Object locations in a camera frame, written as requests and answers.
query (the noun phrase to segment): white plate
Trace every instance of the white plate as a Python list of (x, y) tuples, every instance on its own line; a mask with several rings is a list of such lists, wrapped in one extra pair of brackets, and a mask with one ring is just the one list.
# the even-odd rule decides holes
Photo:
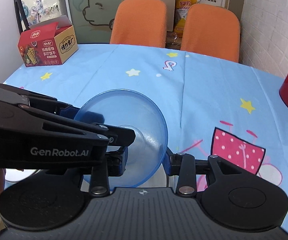
[(18, 171), (15, 169), (6, 169), (5, 180), (9, 182), (19, 182), (27, 177), (31, 176), (37, 170), (24, 170)]

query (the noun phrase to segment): translucent blue bowl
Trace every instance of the translucent blue bowl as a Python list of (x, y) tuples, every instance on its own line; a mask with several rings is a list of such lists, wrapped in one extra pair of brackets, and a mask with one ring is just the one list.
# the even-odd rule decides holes
[[(160, 109), (152, 100), (132, 90), (110, 90), (90, 99), (76, 114), (82, 122), (102, 121), (107, 125), (133, 129), (135, 141), (128, 147), (125, 172), (109, 177), (114, 187), (137, 187), (147, 181), (160, 167), (167, 149), (167, 126)], [(109, 146), (107, 151), (115, 150)], [(89, 182), (90, 176), (84, 179)]]

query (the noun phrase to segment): cartoon print tablecloth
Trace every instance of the cartoon print tablecloth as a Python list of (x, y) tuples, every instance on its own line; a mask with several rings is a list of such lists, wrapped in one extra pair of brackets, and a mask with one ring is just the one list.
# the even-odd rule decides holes
[[(5, 83), (81, 107), (111, 89), (138, 91), (161, 109), (173, 152), (217, 154), (288, 195), (288, 108), (283, 80), (234, 62), (184, 51), (79, 45), (61, 66), (15, 71)], [(198, 176), (198, 190), (206, 187)], [(282, 227), (288, 231), (288, 214)]]

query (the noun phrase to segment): chair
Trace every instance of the chair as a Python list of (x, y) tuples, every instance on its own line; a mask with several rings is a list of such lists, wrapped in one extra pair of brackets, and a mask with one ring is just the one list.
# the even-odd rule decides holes
[(221, 7), (193, 5), (187, 14), (181, 50), (239, 62), (239, 20)]
[(110, 44), (165, 48), (166, 5), (160, 0), (125, 0), (116, 12)]

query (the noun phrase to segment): box flap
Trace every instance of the box flap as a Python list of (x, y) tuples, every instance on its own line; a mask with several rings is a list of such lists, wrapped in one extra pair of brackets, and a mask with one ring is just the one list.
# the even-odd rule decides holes
[(58, 22), (50, 23), (44, 26), (27, 30), (21, 33), (18, 45), (26, 45), (32, 41), (42, 41), (55, 37), (55, 31), (57, 30)]
[(50, 24), (53, 22), (58, 22), (58, 28), (66, 27), (66, 26), (72, 26), (72, 23), (68, 19), (67, 15), (63, 15), (60, 17), (56, 17), (56, 18), (44, 21), (44, 22), (36, 23), (33, 25), (33, 28), (44, 26), (44, 25), (47, 25), (47, 24)]

